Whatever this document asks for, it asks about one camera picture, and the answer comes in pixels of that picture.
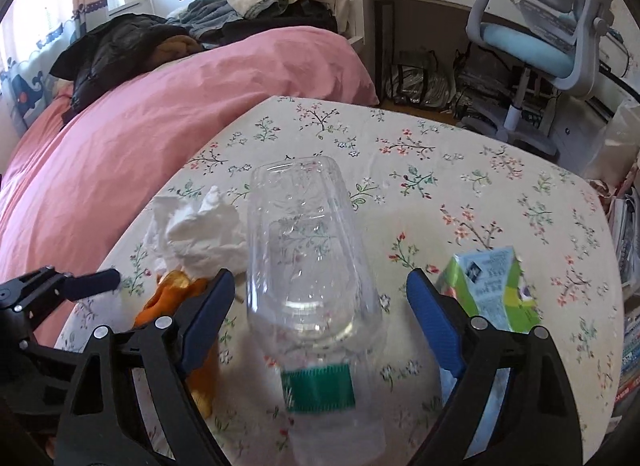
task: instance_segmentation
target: cartoon curtain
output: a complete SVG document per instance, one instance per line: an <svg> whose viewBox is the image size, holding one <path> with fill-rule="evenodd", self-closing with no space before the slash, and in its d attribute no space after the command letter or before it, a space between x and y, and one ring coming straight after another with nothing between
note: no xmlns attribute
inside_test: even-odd
<svg viewBox="0 0 640 466"><path fill-rule="evenodd" d="M0 22L0 84L18 134L54 99L60 53L107 20L107 0L14 0Z"/></svg>

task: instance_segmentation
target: blue gripper pad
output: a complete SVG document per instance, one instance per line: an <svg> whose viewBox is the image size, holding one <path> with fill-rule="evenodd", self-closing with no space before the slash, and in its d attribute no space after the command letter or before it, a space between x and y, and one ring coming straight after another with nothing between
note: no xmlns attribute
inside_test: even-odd
<svg viewBox="0 0 640 466"><path fill-rule="evenodd" d="M207 294L206 300L184 334L180 368L185 374L204 363L210 348L218 339L218 332L235 296L234 275L225 270L214 289Z"/></svg>
<svg viewBox="0 0 640 466"><path fill-rule="evenodd" d="M462 335L438 302L438 291L414 270L406 278L406 297L438 364L455 378L460 378L466 369L462 359Z"/></svg>

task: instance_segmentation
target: metal screw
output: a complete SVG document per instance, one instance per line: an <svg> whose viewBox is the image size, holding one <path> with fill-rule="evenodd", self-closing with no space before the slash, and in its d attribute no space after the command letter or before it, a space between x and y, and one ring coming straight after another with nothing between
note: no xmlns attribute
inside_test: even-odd
<svg viewBox="0 0 640 466"><path fill-rule="evenodd" d="M174 321L169 316L161 316L156 320L156 327L159 329L166 329L169 327Z"/></svg>
<svg viewBox="0 0 640 466"><path fill-rule="evenodd" d="M107 334L109 334L109 329L107 327L105 327L104 325L101 325L100 327L98 327L95 331L94 331L94 336L96 338L98 338L98 340L101 340L102 338L104 338Z"/></svg>
<svg viewBox="0 0 640 466"><path fill-rule="evenodd" d="M541 340L546 340L549 337L549 331L544 327L536 327L533 329L533 335Z"/></svg>
<svg viewBox="0 0 640 466"><path fill-rule="evenodd" d="M483 331L484 329L489 327L489 322L482 316L474 316L473 318L471 318L471 327L476 330Z"/></svg>

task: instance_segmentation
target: blue chair seat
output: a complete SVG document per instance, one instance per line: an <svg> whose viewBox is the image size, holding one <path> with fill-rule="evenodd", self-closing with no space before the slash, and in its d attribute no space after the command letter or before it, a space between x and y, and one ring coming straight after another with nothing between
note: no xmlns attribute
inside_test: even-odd
<svg viewBox="0 0 640 466"><path fill-rule="evenodd" d="M482 23L480 34L485 43L556 78L574 70L573 57L528 34L492 23Z"/></svg>

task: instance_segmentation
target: table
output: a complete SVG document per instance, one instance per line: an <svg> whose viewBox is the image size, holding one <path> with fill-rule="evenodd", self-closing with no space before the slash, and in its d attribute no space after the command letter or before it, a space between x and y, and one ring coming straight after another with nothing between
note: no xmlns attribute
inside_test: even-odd
<svg viewBox="0 0 640 466"><path fill-rule="evenodd" d="M386 424L377 464L404 464L441 408L438 368L406 300L408 271L435 278L456 253L512 245L574 389L584 456L598 448L622 354L622 288L606 218L586 182L475 133L414 116L334 102L272 97L223 130L164 187L200 197L217 185L246 219L252 170L328 155L340 165L388 322L376 373ZM58 347L79 351L94 327L131 327L155 290L142 244L146 207L103 267L118 291L80 302ZM239 287L244 294L244 285ZM245 306L220 331L221 385L209 427L235 465L293 464L279 374L257 349ZM144 380L136 378L153 443L163 440Z"/></svg>

